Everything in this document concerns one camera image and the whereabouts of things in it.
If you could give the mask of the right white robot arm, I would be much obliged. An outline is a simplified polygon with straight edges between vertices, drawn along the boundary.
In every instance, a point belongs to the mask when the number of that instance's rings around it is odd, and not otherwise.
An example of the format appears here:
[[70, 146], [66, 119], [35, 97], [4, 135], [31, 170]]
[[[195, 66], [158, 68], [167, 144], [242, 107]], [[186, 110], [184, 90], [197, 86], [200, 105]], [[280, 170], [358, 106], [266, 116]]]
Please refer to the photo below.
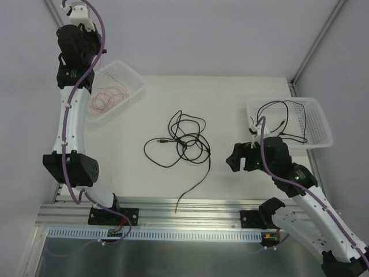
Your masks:
[[268, 174], [311, 223], [300, 220], [285, 203], [272, 197], [256, 211], [241, 211], [241, 224], [286, 231], [316, 257], [326, 276], [360, 276], [368, 271], [368, 246], [340, 218], [310, 171], [293, 162], [282, 139], [268, 137], [261, 143], [236, 143], [226, 163], [238, 172], [242, 159], [245, 171]]

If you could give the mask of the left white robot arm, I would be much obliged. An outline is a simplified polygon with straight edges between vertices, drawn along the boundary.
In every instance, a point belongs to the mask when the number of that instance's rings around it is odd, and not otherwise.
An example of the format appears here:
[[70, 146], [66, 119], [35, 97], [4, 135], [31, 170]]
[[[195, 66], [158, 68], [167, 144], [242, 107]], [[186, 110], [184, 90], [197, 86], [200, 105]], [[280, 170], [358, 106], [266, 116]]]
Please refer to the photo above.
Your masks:
[[84, 130], [95, 73], [93, 67], [104, 54], [100, 34], [79, 23], [57, 30], [57, 85], [61, 95], [58, 134], [51, 153], [43, 155], [43, 166], [59, 184], [65, 184], [72, 199], [85, 195], [95, 206], [104, 207], [101, 218], [108, 224], [120, 221], [115, 196], [98, 183], [99, 165], [85, 153]]

